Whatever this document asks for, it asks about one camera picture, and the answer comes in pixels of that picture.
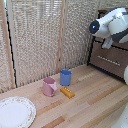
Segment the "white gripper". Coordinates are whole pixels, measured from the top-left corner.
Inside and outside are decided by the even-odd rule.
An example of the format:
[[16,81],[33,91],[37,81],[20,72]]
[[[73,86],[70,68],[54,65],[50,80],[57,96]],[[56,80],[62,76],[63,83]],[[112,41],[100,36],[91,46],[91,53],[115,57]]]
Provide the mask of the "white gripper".
[[113,40],[111,38],[106,38],[105,41],[102,44],[102,48],[109,49],[113,43]]

